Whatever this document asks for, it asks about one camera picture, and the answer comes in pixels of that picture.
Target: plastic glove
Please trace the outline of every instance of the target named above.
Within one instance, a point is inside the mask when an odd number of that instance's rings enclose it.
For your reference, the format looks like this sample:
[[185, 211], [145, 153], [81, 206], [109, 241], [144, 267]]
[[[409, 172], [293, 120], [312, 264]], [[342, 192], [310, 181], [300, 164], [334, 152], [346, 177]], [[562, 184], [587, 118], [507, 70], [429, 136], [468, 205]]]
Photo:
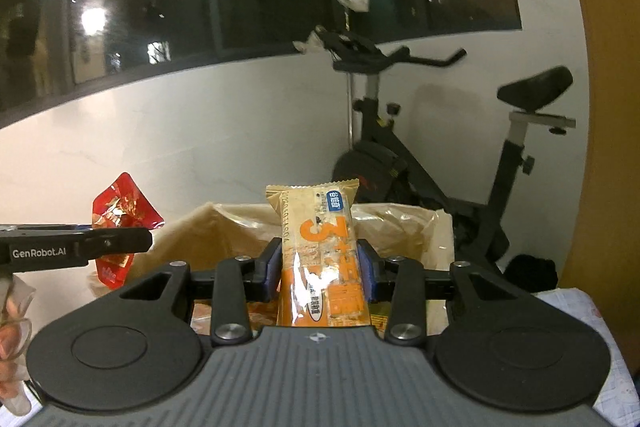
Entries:
[[0, 401], [9, 412], [24, 416], [31, 402], [24, 392], [28, 380], [24, 352], [31, 338], [31, 321], [24, 314], [35, 290], [14, 276], [4, 276], [8, 291], [0, 323]]

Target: round pad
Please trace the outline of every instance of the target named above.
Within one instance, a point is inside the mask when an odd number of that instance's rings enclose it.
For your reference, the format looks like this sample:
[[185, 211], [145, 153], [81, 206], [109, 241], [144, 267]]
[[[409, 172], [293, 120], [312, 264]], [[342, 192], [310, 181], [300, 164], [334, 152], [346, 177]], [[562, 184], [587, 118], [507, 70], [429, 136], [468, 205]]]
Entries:
[[593, 403], [610, 365], [596, 331], [540, 302], [470, 309], [443, 331], [435, 349], [441, 371], [464, 393], [518, 412]]
[[71, 351], [76, 359], [89, 367], [117, 369], [134, 363], [145, 354], [146, 338], [131, 328], [103, 326], [80, 335]]
[[27, 353], [32, 380], [69, 408], [140, 407], [175, 391], [200, 361], [198, 336], [174, 316], [78, 312], [44, 328]]

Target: blue gripper pad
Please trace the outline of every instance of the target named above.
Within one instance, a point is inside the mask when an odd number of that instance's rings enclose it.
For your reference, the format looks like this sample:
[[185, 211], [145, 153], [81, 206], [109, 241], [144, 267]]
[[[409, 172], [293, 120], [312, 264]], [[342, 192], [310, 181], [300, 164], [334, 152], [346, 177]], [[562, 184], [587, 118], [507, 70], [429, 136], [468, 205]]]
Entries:
[[376, 281], [373, 277], [373, 266], [369, 256], [365, 254], [364, 248], [358, 245], [358, 262], [360, 263], [360, 276], [362, 277], [362, 289], [364, 289], [364, 298], [367, 302], [371, 302], [372, 295], [376, 287]]
[[276, 298], [276, 289], [280, 282], [280, 274], [282, 273], [282, 242], [276, 248], [273, 256], [267, 263], [267, 275], [264, 280], [264, 286], [267, 288], [267, 292], [270, 300]]

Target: exercise bike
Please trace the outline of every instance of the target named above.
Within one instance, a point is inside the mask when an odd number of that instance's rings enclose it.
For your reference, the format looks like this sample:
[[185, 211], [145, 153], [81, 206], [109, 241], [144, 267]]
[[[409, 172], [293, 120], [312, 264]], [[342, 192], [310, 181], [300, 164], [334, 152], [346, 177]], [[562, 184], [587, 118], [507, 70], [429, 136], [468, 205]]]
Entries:
[[497, 98], [518, 110], [510, 112], [509, 134], [502, 146], [494, 184], [486, 203], [463, 201], [447, 197], [420, 162], [394, 133], [395, 118], [400, 113], [397, 103], [388, 103], [388, 118], [378, 115], [380, 74], [399, 62], [436, 68], [449, 68], [462, 60], [466, 51], [458, 50], [446, 60], [412, 57], [402, 46], [389, 55], [376, 45], [353, 32], [330, 32], [316, 28], [324, 48], [334, 56], [334, 70], [366, 76], [366, 92], [362, 99], [350, 100], [349, 111], [362, 115], [360, 140], [352, 144], [353, 118], [350, 114], [350, 149], [335, 164], [333, 181], [357, 178], [360, 188], [356, 202], [387, 201], [444, 209], [453, 218], [456, 259], [493, 266], [509, 248], [501, 227], [511, 190], [522, 168], [530, 174], [534, 159], [523, 157], [524, 141], [529, 124], [549, 127], [552, 134], [564, 135], [575, 128], [575, 120], [554, 114], [538, 113], [562, 95], [573, 77], [564, 66], [552, 68], [530, 78], [506, 84], [498, 89]]

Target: light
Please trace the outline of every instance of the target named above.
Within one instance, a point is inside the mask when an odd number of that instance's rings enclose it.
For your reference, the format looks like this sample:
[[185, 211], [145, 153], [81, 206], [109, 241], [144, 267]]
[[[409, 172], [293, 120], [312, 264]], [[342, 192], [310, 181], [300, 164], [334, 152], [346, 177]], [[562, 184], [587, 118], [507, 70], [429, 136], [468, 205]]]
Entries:
[[152, 42], [146, 46], [146, 54], [149, 56], [149, 64], [159, 64], [169, 62], [171, 53], [168, 42]]
[[107, 12], [104, 8], [89, 8], [82, 12], [82, 27], [87, 35], [95, 35], [104, 29]]

